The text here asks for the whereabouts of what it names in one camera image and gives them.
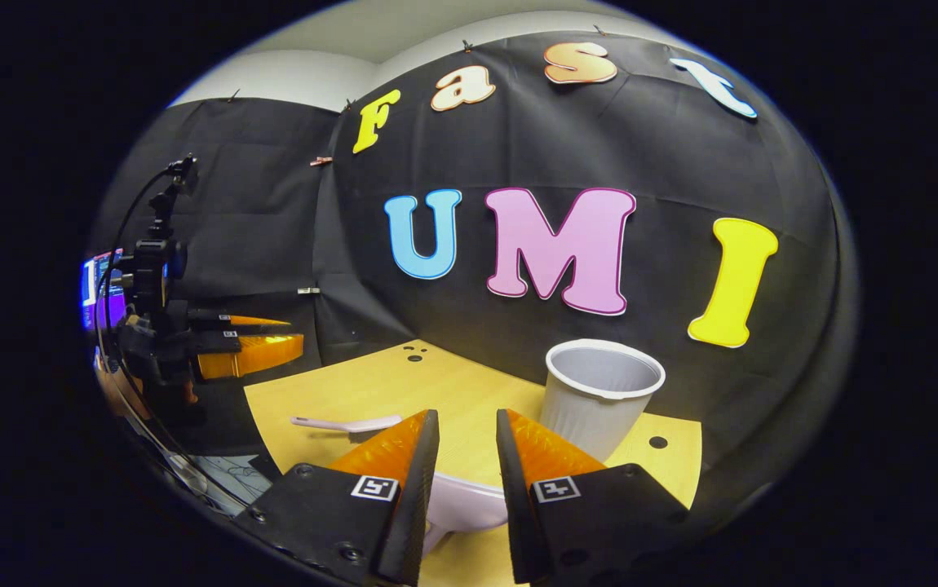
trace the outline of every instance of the letter m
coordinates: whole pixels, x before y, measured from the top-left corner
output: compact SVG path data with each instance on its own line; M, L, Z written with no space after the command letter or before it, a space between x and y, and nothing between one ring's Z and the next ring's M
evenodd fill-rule
M528 190L499 189L484 201L494 210L498 234L498 257L487 289L499 296L524 296L528 284L520 279L522 256L538 297L547 300L573 261L573 279L562 293L564 303L597 315L625 313L622 241L626 220L636 211L632 194L607 188L583 191L558 232L552 231Z

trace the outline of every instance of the black cable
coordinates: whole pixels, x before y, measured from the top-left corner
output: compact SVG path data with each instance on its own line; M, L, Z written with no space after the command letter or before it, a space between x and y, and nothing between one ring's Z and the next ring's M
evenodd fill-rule
M114 271L114 257L117 254L117 247L122 243L122 235L125 234L125 227L129 223L129 220L132 218L132 213L135 212L136 208L139 205L139 202L142 201L142 197L145 196L146 191L149 190L156 181L164 177L164 175L166 174L168 174L168 170L158 171L148 182L146 182L146 184L142 187L142 189L139 190L139 193L137 194L135 199L132 201L132 205L129 205L129 210L125 212L125 218L122 219L122 224L120 224L120 227L117 230L117 236L114 238L114 244L110 248L110 258L108 258L107 260L106 271L103 271L103 275L100 276L100 282L96 284L96 287L95 287L96 296L99 296L100 291L103 291L104 318L106 319L106 322L107 322L107 334L108 334L107 339L108 339L108 342L111 343L111 350L115 348L114 346L115 341L113 339L113 331L111 330L111 327L110 327L110 289L109 288L103 289L104 282L106 281L107 277L110 276L111 271ZM100 326L100 313L97 311L97 308L95 306L93 306L92 309L93 309L92 322L96 331L96 337L100 341L100 349L103 350L104 360L108 360L108 358L110 358L110 353L108 353L108 349L104 345L103 328L101 328ZM125 379L127 380L127 382L129 382L129 386L132 386L132 390L139 391L139 386L136 385L136 382L132 373L127 368L127 365L125 365L125 357L119 357L118 365L120 367L120 370L122 371L122 374L125 375ZM126 404L127 404L127 398L125 397L125 394L122 394L122 398L123 400L126 401ZM144 407L146 408L146 412L148 412L149 415L153 417L153 419L157 419L157 417L153 415L153 411L151 410L149 405L146 404L146 402L144 402ZM194 461L193 458L189 456L189 453L186 453L186 450L183 449L182 445L179 444L179 442L175 441L175 438L172 437L171 432L169 432L167 428L163 425L160 426L160 428L164 434L164 437L166 437L167 441L171 442L171 445L175 447L175 453L178 453L180 457L185 458L186 462L189 463L189 465L191 465L193 469L196 470L198 473L201 473L201 475L204 475L205 479L207 479L209 483L213 483L215 480L212 479L212 477L208 475L208 473L205 472L204 469L202 469L201 466L198 465L197 462ZM229 495L232 499L234 499L234 501L237 502L237 504L241 504L245 508L248 508L249 506L248 502L244 501L244 499L241 499L240 497L237 497L237 495L234 495L230 490L227 490L227 488L223 487L221 483L215 483L215 486L218 487L220 490L223 490L223 493L226 493L227 495Z

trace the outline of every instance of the desk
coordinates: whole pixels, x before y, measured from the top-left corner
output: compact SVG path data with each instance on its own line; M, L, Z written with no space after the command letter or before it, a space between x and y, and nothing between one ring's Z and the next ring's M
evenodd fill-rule
M297 463L327 466L353 449L345 432L294 426L292 416L348 421L432 408L440 417L436 471L495 487L502 486L496 410L511 408L537 420L544 391L424 341L245 388L255 425L281 472ZM649 439L656 435L667 446L652 447ZM625 463L640 464L690 506L701 472L701 423L644 413L606 461ZM448 535L422 560L422 587L514 584L506 527Z

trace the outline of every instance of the computer monitor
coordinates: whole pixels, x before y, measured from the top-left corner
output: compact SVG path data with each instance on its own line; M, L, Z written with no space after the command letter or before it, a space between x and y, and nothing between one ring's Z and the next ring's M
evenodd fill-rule
M122 256L122 249L118 249L117 253L115 253L115 263L117 263L117 258L120 256ZM95 308L95 311L100 315L100 328L106 328L107 326L105 309L107 304L110 304L110 320L114 324L117 324L118 320L125 317L125 291L122 290L122 287L119 285L110 285L108 287L106 300L97 296L98 293L95 290L95 287L100 282L100 278L103 277L103 272L107 271L108 263L110 263L109 251L101 255L96 255L82 264L82 322L85 323L85 330L94 330L92 319L93 308ZM121 275L121 271L114 270L111 271L110 277L115 278Z

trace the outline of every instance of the cup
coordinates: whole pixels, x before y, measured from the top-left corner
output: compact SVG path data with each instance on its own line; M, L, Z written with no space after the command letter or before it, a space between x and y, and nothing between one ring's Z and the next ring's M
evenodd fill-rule
M541 424L597 461L614 453L666 379L654 357L591 338L553 346L545 365Z

